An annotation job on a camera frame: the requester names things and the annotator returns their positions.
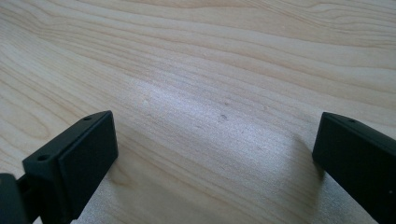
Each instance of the screw hole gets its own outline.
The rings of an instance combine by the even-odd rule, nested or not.
[[[38,161],[46,161],[50,155],[41,155],[37,158]]]

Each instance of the wood grain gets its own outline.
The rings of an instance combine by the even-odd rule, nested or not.
[[[74,223],[375,223],[311,152],[323,111],[396,138],[396,2],[1,1],[0,172],[108,109]]]

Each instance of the wooden table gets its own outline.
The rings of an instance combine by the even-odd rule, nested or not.
[[[109,109],[74,223],[375,223],[311,152],[323,111],[396,138],[396,2],[1,1],[0,172]]]

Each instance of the light wood surface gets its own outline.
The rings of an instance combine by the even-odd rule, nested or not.
[[[108,109],[74,223],[375,223],[311,152],[323,111],[396,138],[396,2],[1,1],[0,172]]]

